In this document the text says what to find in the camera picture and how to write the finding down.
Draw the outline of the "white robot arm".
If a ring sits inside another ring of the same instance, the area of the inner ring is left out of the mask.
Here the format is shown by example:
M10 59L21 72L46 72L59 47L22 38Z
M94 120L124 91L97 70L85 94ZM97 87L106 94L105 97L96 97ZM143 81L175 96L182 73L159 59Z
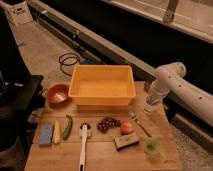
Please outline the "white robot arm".
M176 94L202 120L213 127L213 95L183 79L186 67L182 62L161 65L155 69L155 80L151 83L144 109L156 111L170 91Z

